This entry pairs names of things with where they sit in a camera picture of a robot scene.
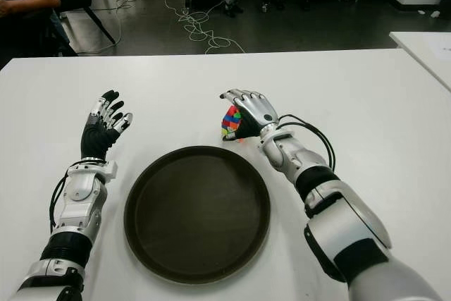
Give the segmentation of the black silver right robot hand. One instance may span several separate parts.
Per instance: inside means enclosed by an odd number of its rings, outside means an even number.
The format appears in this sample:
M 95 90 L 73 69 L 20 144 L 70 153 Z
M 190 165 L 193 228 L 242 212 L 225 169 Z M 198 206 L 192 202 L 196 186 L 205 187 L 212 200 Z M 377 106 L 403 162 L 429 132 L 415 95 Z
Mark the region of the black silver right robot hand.
M 276 110 L 261 93 L 231 89 L 222 93 L 220 98 L 227 99 L 240 114 L 234 131 L 224 127 L 226 134 L 223 136 L 223 141 L 258 137 L 264 128 L 274 128 L 279 124 Z

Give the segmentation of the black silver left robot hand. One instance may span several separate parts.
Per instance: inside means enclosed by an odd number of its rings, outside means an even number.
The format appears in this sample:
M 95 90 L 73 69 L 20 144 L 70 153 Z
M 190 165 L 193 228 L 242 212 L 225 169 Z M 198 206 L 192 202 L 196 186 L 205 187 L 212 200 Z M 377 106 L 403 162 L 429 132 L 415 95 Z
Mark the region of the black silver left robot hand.
M 81 159 L 95 158 L 104 161 L 107 151 L 130 127 L 133 115 L 120 112 L 124 101 L 118 98 L 119 92 L 109 90 L 95 102 L 82 132 Z

